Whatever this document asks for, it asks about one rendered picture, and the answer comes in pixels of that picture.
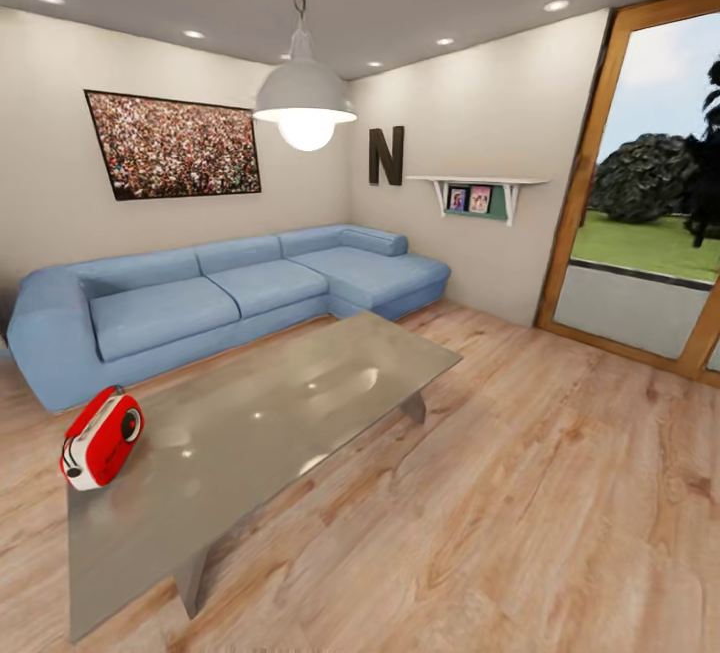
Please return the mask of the radio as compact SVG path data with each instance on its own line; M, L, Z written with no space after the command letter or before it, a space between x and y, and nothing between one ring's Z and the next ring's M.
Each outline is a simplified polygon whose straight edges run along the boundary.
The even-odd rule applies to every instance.
M107 486L144 429L137 401L116 387L119 385L95 397L66 431L60 467L67 482L78 490Z

